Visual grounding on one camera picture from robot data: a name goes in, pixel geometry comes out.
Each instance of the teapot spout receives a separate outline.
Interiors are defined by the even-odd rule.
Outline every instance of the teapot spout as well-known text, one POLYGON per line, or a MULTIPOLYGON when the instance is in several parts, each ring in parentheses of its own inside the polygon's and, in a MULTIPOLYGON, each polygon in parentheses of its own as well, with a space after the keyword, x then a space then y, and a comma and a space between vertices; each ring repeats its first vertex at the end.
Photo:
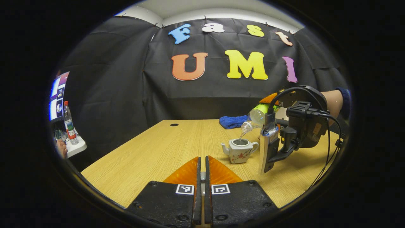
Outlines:
POLYGON ((229 148, 226 147, 224 143, 221 143, 221 146, 224 154, 229 155, 229 148))

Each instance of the water bottle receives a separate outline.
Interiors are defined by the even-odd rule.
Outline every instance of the water bottle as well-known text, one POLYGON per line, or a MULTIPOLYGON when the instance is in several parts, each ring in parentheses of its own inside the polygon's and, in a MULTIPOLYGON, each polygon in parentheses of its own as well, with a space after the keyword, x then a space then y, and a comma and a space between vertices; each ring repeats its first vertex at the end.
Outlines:
MULTIPOLYGON (((260 128, 264 124, 264 115, 267 113, 269 104, 258 104, 254 107, 247 117, 247 121, 243 122, 241 126, 242 136, 254 128, 260 128)), ((277 112, 279 107, 273 106, 274 112, 277 112)))
POLYGON ((70 109, 68 106, 69 102, 65 101, 63 104, 65 106, 63 110, 63 120, 65 121, 66 132, 68 133, 69 140, 72 145, 76 145, 79 143, 79 140, 76 137, 75 128, 73 127, 72 115, 70 114, 70 109))

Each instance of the human hand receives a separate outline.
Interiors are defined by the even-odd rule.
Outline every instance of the human hand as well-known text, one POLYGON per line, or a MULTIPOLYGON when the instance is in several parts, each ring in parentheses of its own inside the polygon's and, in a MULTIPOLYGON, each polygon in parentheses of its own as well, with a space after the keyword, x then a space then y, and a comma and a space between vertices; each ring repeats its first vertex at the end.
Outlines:
MULTIPOLYGON (((340 110, 342 109, 343 106, 343 96, 342 93, 339 90, 333 90, 333 91, 328 91, 328 92, 321 92, 325 98, 326 102, 328 104, 328 110, 330 111, 331 116, 337 118, 337 116, 340 113, 340 110)), ((329 120, 329 126, 331 126, 334 123, 333 120, 329 120)))
POLYGON ((58 152, 62 156, 62 158, 66 158, 68 154, 68 149, 66 148, 65 142, 63 142, 61 139, 58 139, 56 142, 56 146, 58 147, 58 152))

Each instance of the wooden table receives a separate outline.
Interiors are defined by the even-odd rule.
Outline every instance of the wooden table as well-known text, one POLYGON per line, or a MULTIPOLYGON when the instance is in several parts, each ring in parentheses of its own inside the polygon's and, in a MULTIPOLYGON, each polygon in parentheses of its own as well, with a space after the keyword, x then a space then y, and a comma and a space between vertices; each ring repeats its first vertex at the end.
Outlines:
MULTIPOLYGON (((259 133, 260 129, 254 129, 244 138, 260 142, 259 133)), ((210 155, 244 181, 256 180, 277 207, 282 207, 304 193, 325 165, 327 133, 317 146, 294 151, 265 174, 258 172, 258 150, 246 163, 231 164, 220 144, 229 146, 228 141, 240 134, 239 128, 226 130, 218 120, 163 120, 81 173, 100 192, 128 207, 149 181, 163 181, 194 157, 201 157, 201 171, 205 171, 205 156, 210 155)), ((332 153, 338 135, 331 132, 330 136, 332 153)))

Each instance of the orange part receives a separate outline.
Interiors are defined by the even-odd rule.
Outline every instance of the orange part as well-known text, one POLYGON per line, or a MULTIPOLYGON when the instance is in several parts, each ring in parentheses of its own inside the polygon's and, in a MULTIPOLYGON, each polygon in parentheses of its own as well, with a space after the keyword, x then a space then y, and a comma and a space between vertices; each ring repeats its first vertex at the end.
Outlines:
POLYGON ((210 185, 230 184, 243 181, 228 167, 208 155, 210 185))
POLYGON ((263 98, 260 103, 264 103, 264 104, 270 104, 270 102, 273 100, 273 98, 277 95, 277 93, 273 93, 265 98, 263 98))
POLYGON ((174 171, 163 182, 197 187, 197 165, 198 157, 195 157, 174 171))

